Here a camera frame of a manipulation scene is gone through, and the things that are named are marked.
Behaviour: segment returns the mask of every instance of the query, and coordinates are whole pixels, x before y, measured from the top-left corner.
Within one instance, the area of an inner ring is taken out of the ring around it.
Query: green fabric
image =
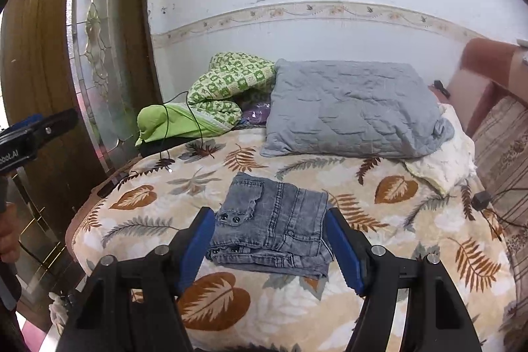
[[[271,92],[274,63],[242,52],[220,52],[213,56],[209,71],[196,81],[187,102],[200,125],[202,136],[219,136],[240,120],[239,106],[229,99],[249,89]],[[151,142],[171,136],[198,138],[200,131],[185,103],[167,103],[143,108],[137,117],[139,139]]]

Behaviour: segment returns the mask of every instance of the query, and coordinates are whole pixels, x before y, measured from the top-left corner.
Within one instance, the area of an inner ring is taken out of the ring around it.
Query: white cloth
[[[426,180],[442,196],[447,196],[456,184],[476,174],[475,143],[462,130],[455,109],[443,103],[439,107],[442,117],[454,127],[455,135],[434,153],[404,163],[412,175]]]
[[[48,295],[53,300],[53,303],[49,305],[49,317],[61,335],[66,326],[66,322],[68,322],[68,311],[64,302],[57,294],[50,292]]]

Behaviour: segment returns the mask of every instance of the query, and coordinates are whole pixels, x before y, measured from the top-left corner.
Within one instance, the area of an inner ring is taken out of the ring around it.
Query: gray denim jeans
[[[332,253],[323,236],[324,192],[238,173],[220,210],[206,254],[225,267],[319,279]]]

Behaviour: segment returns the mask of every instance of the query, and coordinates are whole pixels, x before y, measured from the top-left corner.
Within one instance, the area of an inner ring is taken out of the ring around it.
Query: bed
[[[473,319],[483,350],[502,350],[516,303],[507,248],[491,212],[474,212],[477,178],[439,196],[399,160],[334,155],[265,158],[265,129],[237,130],[140,160],[130,175],[78,217],[71,248],[88,274],[99,259],[144,256],[168,244],[202,206],[217,210],[239,171],[326,191],[349,224],[397,256],[438,253]],[[399,349],[407,294],[401,290],[388,351]],[[134,293],[141,301],[141,292]],[[280,350],[342,351],[363,300],[347,288],[336,262],[328,279],[244,272],[204,260],[178,306],[195,347],[249,343]]]

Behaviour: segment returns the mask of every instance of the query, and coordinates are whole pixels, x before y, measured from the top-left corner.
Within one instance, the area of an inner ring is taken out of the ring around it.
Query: person's hand
[[[20,257],[17,209],[14,203],[6,203],[6,211],[0,214],[0,256],[4,263],[14,263]]]

